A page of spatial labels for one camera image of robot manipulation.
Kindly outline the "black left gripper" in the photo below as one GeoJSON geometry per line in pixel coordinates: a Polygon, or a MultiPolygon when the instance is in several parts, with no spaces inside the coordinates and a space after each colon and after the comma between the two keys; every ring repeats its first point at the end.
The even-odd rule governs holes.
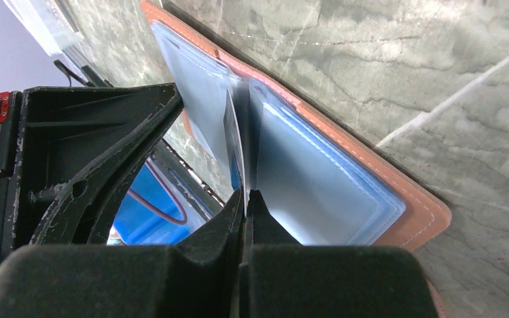
{"type": "Polygon", "coordinates": [[[183,108],[174,83],[0,93],[0,264],[28,244],[105,244],[183,108]]]}

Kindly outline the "brown leather card holder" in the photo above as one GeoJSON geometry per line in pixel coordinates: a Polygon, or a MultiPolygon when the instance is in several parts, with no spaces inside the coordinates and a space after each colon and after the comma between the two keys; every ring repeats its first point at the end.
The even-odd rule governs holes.
{"type": "Polygon", "coordinates": [[[414,180],[262,71],[150,1],[144,12],[184,102],[187,132],[229,172],[223,126],[233,96],[247,190],[306,245],[415,250],[451,211],[414,180]]]}

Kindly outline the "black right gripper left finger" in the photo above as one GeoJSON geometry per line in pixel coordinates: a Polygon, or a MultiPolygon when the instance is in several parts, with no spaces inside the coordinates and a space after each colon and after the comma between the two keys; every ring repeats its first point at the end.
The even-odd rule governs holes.
{"type": "Polygon", "coordinates": [[[235,191],[175,245],[32,245],[0,265],[0,317],[228,317],[243,218],[235,191]]]}

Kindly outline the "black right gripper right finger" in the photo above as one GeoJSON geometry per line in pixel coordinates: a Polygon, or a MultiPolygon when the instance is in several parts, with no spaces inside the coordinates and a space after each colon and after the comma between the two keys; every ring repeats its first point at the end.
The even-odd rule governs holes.
{"type": "Polygon", "coordinates": [[[249,194],[245,317],[437,317],[419,262],[389,246],[304,246],[249,194]]]}

